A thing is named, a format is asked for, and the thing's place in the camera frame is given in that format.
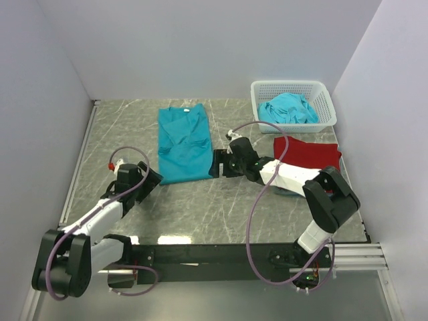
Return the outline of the teal t shirt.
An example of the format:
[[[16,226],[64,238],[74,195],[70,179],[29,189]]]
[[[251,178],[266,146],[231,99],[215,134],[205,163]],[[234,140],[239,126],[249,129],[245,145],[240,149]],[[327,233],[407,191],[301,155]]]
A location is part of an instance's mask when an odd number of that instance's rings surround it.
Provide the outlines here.
[[[202,104],[158,111],[158,169],[162,185],[210,179],[213,147]]]

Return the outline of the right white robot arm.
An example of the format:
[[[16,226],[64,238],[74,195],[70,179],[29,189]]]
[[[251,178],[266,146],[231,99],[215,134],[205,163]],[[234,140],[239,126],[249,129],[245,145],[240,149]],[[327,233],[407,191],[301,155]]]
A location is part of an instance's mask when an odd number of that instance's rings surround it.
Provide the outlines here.
[[[294,261],[308,267],[338,229],[360,208],[360,201],[336,167],[298,167],[285,162],[292,139],[281,137],[284,147],[276,157],[259,156],[250,140],[240,135],[230,138],[226,149],[215,149],[209,174],[218,178],[245,177],[248,181],[277,187],[305,198],[312,220],[295,241]]]

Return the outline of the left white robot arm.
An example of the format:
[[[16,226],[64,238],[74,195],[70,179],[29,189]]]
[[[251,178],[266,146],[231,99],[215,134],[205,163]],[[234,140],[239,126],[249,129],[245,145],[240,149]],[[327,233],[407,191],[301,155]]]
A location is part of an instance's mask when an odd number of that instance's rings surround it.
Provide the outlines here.
[[[80,297],[93,274],[115,265],[124,269],[134,259],[131,238],[109,233],[137,203],[157,187],[163,176],[140,161],[109,163],[115,179],[96,205],[73,224],[50,229],[39,246],[31,286],[56,300]]]

